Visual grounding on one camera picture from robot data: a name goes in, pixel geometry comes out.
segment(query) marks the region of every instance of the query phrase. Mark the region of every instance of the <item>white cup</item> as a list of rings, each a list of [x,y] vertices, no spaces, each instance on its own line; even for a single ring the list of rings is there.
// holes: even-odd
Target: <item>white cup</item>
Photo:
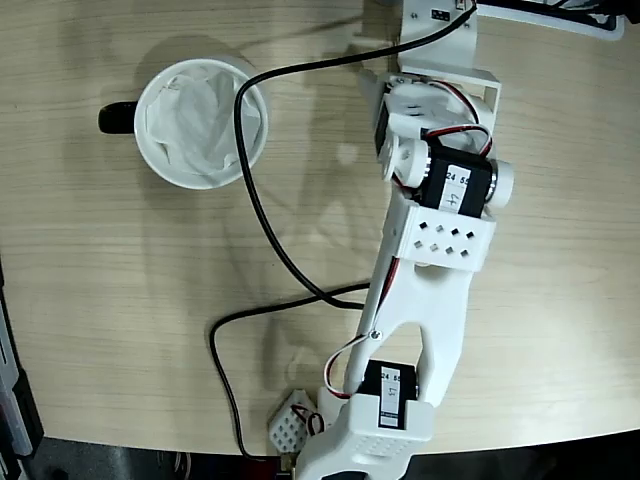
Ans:
[[[240,162],[210,173],[188,173],[178,170],[168,162],[166,150],[150,138],[146,126],[146,109],[157,98],[169,81],[192,67],[215,67],[223,69],[244,83],[256,75],[254,68],[246,61],[231,56],[195,58],[171,65],[158,73],[146,86],[138,102],[119,102],[108,105],[100,111],[98,125],[104,133],[134,133],[138,149],[147,165],[166,181],[184,188],[206,190],[218,188],[237,180],[242,176]],[[247,151],[249,165],[256,163],[265,143],[269,130],[269,108],[264,90],[256,85],[245,95],[251,95],[260,112],[261,125],[253,146]]]

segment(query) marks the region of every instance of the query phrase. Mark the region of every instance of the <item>wooden table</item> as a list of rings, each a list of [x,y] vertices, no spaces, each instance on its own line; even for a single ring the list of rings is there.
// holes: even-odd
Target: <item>wooden table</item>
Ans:
[[[301,287],[242,182],[187,191],[101,106],[217,53],[264,71],[389,39],[370,0],[32,0],[1,7],[0,252],[13,330],[49,436],[237,452],[207,349],[222,315]],[[500,156],[517,183],[471,294],[464,353],[428,451],[640,427],[640,29],[619,43],[481,19],[477,65],[504,82]],[[318,284],[367,278],[387,189],[354,70],[269,83],[255,168],[289,252]],[[315,389],[356,313],[313,306],[221,331],[247,446],[293,387]],[[413,329],[381,355],[413,361]]]

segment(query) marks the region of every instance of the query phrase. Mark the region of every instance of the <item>black cable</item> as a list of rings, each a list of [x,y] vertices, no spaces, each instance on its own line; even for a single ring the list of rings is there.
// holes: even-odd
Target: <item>black cable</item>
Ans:
[[[249,198],[251,199],[251,204],[253,205],[253,209],[256,212],[256,216],[258,217],[258,221],[262,226],[262,230],[264,231],[271,247],[276,252],[280,261],[287,267],[289,272],[295,277],[298,282],[300,282],[307,290],[313,293],[315,296],[319,297],[324,302],[338,308],[345,309],[353,309],[353,310],[362,310],[363,305],[361,303],[355,302],[345,302],[336,298],[332,298],[331,295],[328,295],[324,292],[320,287],[318,287],[315,283],[313,283],[302,271],[298,268],[298,266],[293,262],[291,257],[287,255],[287,252],[282,247],[282,244],[276,237],[275,232],[271,228],[267,215],[262,208],[262,204],[260,203],[260,197],[258,196],[258,192],[256,190],[256,186],[253,182],[253,177],[251,175],[251,168],[249,166],[249,158],[247,157],[247,151],[244,145],[244,136],[242,134],[242,98],[245,93],[255,85],[264,82],[265,80],[269,80],[275,77],[281,77],[283,75],[290,75],[292,73],[302,73],[308,72],[310,70],[318,70],[322,68],[330,68],[330,67],[339,67],[342,65],[347,65],[351,63],[360,63],[366,60],[373,60],[375,58],[388,57],[391,55],[396,55],[401,52],[406,52],[407,50],[411,50],[418,47],[423,47],[425,45],[429,45],[430,43],[436,42],[441,38],[446,37],[450,33],[457,30],[464,23],[466,23],[474,12],[477,10],[477,6],[475,2],[473,6],[461,14],[458,18],[456,18],[449,25],[444,27],[442,30],[439,30],[431,35],[420,38],[418,40],[414,40],[411,42],[404,43],[402,45],[396,45],[392,47],[383,48],[380,50],[374,50],[371,52],[365,53],[357,53],[354,55],[347,55],[345,57],[333,58],[330,60],[319,60],[317,62],[310,63],[302,63],[298,65],[290,65],[288,67],[276,68],[274,70],[270,70],[265,73],[261,73],[256,75],[253,78],[247,80],[238,90],[236,94],[236,99],[233,104],[233,120],[234,120],[234,128],[236,135],[236,145],[238,148],[238,158],[240,160],[240,166],[242,167],[242,174],[244,177],[245,185],[247,186],[247,192],[249,193]]]
[[[271,70],[269,72],[261,73],[256,75],[255,77],[247,80],[238,90],[236,94],[235,102],[233,105],[233,117],[234,117],[234,129],[236,135],[236,145],[238,148],[238,157],[240,160],[240,166],[242,167],[242,174],[244,177],[245,185],[247,187],[247,191],[249,193],[249,198],[251,199],[251,204],[256,212],[256,216],[258,217],[258,221],[262,226],[262,229],[269,240],[272,248],[282,261],[282,263],[287,267],[289,272],[305,287],[309,290],[313,296],[304,298],[301,300],[295,300],[292,302],[270,305],[266,307],[258,307],[250,310],[244,310],[241,312],[236,312],[231,315],[227,315],[226,317],[218,320],[211,331],[209,332],[209,348],[211,350],[211,356],[213,357],[213,363],[218,371],[218,375],[220,376],[220,380],[222,381],[222,385],[224,387],[224,391],[227,395],[227,400],[229,401],[229,407],[231,408],[231,416],[233,422],[233,429],[236,436],[236,441],[238,442],[238,448],[242,455],[249,460],[258,460],[261,459],[254,455],[251,455],[246,447],[244,446],[244,439],[242,436],[242,423],[240,419],[240,412],[238,409],[238,404],[236,402],[235,396],[233,394],[233,389],[231,388],[231,384],[229,383],[229,379],[224,371],[224,367],[222,366],[222,362],[220,361],[220,356],[218,355],[218,349],[216,346],[216,333],[218,330],[227,325],[228,323],[238,320],[241,318],[253,317],[256,315],[263,315],[267,313],[280,312],[282,310],[287,310],[290,308],[300,307],[303,305],[308,305],[310,303],[324,301],[329,305],[334,307],[343,308],[343,309],[352,309],[352,310],[362,310],[364,305],[358,302],[346,302],[337,298],[334,298],[337,295],[342,295],[349,292],[355,292],[358,290],[365,290],[369,288],[368,282],[362,282],[355,285],[337,288],[335,290],[331,290],[325,292],[316,284],[314,284],[309,278],[307,278],[304,273],[296,266],[293,260],[287,255],[284,248],[280,244],[275,232],[271,228],[267,215],[262,208],[262,204],[260,202],[260,197],[258,196],[258,192],[256,190],[256,186],[253,182],[253,177],[251,175],[251,168],[249,166],[249,158],[247,156],[247,151],[244,145],[244,136],[242,132],[242,99],[244,95],[249,91],[250,88],[255,85],[264,82],[266,80],[280,77],[283,75],[289,75],[292,73],[301,73],[308,72],[311,70],[317,70],[322,68],[330,68],[330,67],[338,67],[342,65],[347,65],[350,63],[360,63],[366,60],[373,60],[375,58],[387,57],[391,55],[397,55],[398,53],[405,52],[407,50],[411,50],[414,48],[419,48],[425,45],[429,45],[430,43],[436,42],[450,33],[457,30],[463,24],[465,24],[471,16],[477,10],[477,6],[475,1],[473,1],[473,6],[461,14],[458,18],[456,18],[449,25],[444,27],[443,29],[428,35],[426,37],[420,38],[418,40],[414,40],[411,42],[407,42],[402,45],[396,45],[388,48],[383,48],[380,50],[375,50],[366,53],[359,53],[355,55],[348,55],[345,57],[334,58],[330,60],[320,60],[317,62],[303,63],[298,65],[291,65],[288,67],[277,68],[275,70]]]
[[[335,290],[330,290],[325,293],[325,295],[329,295],[330,297],[334,297],[336,295],[343,295],[349,292],[355,292],[358,290],[366,290],[369,288],[368,282],[361,282],[355,285],[349,285],[346,287],[336,288]],[[216,333],[220,330],[224,325],[233,322],[234,320],[239,320],[241,318],[254,317],[256,315],[264,315],[266,313],[275,313],[280,312],[282,310],[288,310],[290,308],[301,307],[303,305],[309,305],[310,303],[319,302],[322,300],[318,296],[307,297],[300,300],[294,300],[292,302],[280,303],[276,305],[269,305],[266,307],[258,307],[252,308],[249,310],[243,310],[241,312],[232,313],[231,315],[227,315],[226,317],[218,320],[213,327],[211,327],[211,331],[209,332],[209,349],[211,350],[211,356],[213,357],[213,363],[216,366],[216,370],[218,371],[218,375],[220,375],[220,380],[222,381],[222,385],[224,387],[224,391],[227,394],[227,400],[229,401],[229,407],[231,408],[231,419],[233,422],[233,429],[236,435],[236,441],[238,442],[238,448],[240,449],[240,453],[242,456],[248,460],[257,460],[262,461],[260,457],[256,457],[255,455],[251,455],[247,452],[247,449],[244,446],[244,439],[242,437],[242,424],[240,421],[240,411],[238,410],[238,404],[236,402],[235,395],[233,394],[233,390],[231,389],[231,384],[229,383],[229,378],[224,371],[224,367],[222,366],[222,362],[220,361],[220,356],[218,355],[218,347],[216,346]]]

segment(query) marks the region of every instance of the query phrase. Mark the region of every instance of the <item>black floor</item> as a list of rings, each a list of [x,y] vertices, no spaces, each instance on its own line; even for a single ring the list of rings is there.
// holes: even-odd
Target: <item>black floor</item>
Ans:
[[[532,448],[413,458],[404,480],[640,479],[640,431]],[[184,480],[169,452],[109,447],[45,438],[26,462],[30,480]],[[237,456],[191,455],[189,480],[275,480],[277,462]],[[360,480],[341,474],[330,480]]]

